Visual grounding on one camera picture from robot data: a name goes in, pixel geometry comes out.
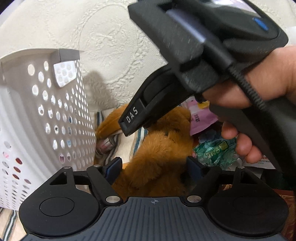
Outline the person right hand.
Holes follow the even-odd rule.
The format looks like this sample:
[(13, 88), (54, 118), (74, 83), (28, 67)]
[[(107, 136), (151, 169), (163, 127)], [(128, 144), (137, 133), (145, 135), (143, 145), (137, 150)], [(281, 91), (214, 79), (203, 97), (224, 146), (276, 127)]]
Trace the person right hand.
[(277, 48), (247, 73), (228, 68), (229, 79), (203, 92), (224, 118), (222, 137), (237, 138), (248, 163), (266, 156), (276, 168), (295, 166), (295, 46)]

